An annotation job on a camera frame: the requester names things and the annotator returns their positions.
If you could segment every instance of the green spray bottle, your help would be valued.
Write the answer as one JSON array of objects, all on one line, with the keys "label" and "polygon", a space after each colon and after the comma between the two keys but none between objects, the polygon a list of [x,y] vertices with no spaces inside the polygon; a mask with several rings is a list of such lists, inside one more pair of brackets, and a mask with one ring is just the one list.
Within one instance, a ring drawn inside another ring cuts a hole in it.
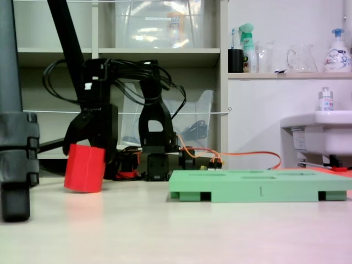
[{"label": "green spray bottle", "polygon": [[254,26],[250,23],[240,26],[241,43],[243,45],[243,72],[256,73],[258,68],[252,31]]}]

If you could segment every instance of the green tray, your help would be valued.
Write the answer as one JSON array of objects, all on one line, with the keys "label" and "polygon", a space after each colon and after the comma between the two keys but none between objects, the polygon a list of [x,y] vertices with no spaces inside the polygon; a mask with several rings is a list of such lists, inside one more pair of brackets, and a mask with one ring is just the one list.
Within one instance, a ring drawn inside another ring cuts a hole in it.
[{"label": "green tray", "polygon": [[180,201],[345,201],[352,178],[314,170],[175,170],[169,188]]}]

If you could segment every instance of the pump bottle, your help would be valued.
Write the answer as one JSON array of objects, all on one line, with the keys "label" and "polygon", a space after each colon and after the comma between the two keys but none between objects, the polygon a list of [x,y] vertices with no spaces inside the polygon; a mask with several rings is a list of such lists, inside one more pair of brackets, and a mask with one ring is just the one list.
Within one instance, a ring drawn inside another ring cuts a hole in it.
[{"label": "pump bottle", "polygon": [[351,54],[341,40],[343,29],[334,29],[335,41],[325,61],[326,73],[347,73],[352,71]]},{"label": "pump bottle", "polygon": [[239,28],[240,32],[242,32],[241,43],[243,44],[243,72],[245,73],[257,72],[258,61],[252,39],[253,29],[253,25],[249,23],[244,24]]}]

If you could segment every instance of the clear plastic bin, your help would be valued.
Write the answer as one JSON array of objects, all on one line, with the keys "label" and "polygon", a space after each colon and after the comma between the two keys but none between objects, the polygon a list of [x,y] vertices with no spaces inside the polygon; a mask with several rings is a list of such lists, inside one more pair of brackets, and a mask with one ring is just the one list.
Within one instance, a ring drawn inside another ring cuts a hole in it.
[{"label": "clear plastic bin", "polygon": [[116,48],[212,48],[212,4],[213,0],[122,0],[115,5]]},{"label": "clear plastic bin", "polygon": [[[141,94],[138,84],[128,83],[129,88]],[[187,102],[181,111],[172,120],[174,131],[180,134],[187,146],[208,147],[208,133],[210,124],[210,112],[213,101],[213,91],[206,90],[197,102]],[[181,102],[163,99],[166,107],[174,113]],[[121,144],[140,146],[138,132],[139,116],[143,106],[124,98],[121,128]],[[159,131],[159,122],[151,122],[149,130]]]}]

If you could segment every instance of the orange wire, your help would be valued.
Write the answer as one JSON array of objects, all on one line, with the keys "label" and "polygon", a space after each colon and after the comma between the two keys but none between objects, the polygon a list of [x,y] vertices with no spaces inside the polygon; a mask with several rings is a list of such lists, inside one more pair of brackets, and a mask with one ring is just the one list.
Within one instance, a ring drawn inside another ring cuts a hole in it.
[{"label": "orange wire", "polygon": [[[204,155],[206,152],[212,152],[216,157],[221,158],[221,155],[219,152],[215,151],[215,150],[211,150],[210,148],[205,148],[205,147],[186,147],[185,143],[183,142],[183,139],[180,135],[178,135],[179,140],[181,141],[182,144],[182,150],[185,150],[187,152],[187,154],[192,157],[192,158],[199,158],[202,155]],[[194,156],[193,154],[191,154],[189,152],[189,150],[205,150],[204,152]]]},{"label": "orange wire", "polygon": [[275,153],[275,152],[271,152],[271,151],[252,151],[252,152],[242,152],[242,153],[221,153],[221,155],[225,155],[225,156],[248,156],[248,155],[259,155],[259,154],[269,154],[269,155],[273,155],[279,158],[279,163],[276,164],[274,167],[272,167],[271,169],[277,169],[278,167],[281,166],[281,157],[279,154]]}]

